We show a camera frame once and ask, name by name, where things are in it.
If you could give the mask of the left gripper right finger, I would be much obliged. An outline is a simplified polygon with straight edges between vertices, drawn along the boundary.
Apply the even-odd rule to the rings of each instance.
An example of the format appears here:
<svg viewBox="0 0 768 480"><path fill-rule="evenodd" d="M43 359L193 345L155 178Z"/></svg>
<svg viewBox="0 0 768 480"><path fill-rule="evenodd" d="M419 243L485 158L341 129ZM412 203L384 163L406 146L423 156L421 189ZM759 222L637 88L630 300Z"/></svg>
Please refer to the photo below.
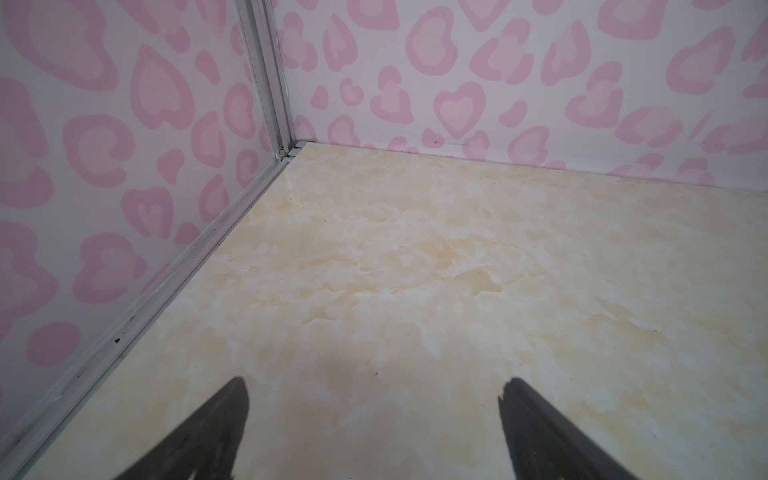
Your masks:
<svg viewBox="0 0 768 480"><path fill-rule="evenodd" d="M500 420L518 479L635 477L525 380L507 382L498 397Z"/></svg>

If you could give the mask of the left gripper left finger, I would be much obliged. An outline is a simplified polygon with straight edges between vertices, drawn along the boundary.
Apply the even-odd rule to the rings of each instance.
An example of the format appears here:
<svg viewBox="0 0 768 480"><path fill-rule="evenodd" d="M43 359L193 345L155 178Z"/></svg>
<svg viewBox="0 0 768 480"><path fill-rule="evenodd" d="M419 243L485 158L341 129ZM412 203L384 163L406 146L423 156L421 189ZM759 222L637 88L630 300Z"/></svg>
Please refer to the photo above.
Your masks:
<svg viewBox="0 0 768 480"><path fill-rule="evenodd" d="M248 413L245 380L234 377L116 478L231 479Z"/></svg>

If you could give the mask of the aluminium floor edge rail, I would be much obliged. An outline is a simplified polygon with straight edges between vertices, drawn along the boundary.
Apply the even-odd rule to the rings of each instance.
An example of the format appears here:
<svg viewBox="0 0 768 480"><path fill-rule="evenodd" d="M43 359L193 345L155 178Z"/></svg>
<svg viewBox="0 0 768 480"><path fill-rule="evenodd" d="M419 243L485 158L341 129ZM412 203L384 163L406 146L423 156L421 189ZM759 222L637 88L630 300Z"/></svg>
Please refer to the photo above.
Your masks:
<svg viewBox="0 0 768 480"><path fill-rule="evenodd" d="M133 344L162 314L304 145L300 141L290 152L279 154L264 173L171 263L168 271L118 318L117 323L86 353L85 358L65 373L63 379L43 397L42 403L32 410L10 439L1 442L3 479L24 477L55 438L57 431L65 427L91 392L122 361Z"/></svg>

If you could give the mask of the aluminium left corner post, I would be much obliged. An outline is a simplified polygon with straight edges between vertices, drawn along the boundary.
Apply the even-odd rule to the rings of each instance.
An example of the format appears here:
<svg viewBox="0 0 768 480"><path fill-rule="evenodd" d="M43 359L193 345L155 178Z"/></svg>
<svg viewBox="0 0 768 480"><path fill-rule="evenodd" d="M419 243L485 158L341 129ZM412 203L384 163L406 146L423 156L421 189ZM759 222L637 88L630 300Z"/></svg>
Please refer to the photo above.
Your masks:
<svg viewBox="0 0 768 480"><path fill-rule="evenodd" d="M239 20L265 116L267 138L278 161L297 144L283 69L277 29L270 1L237 0Z"/></svg>

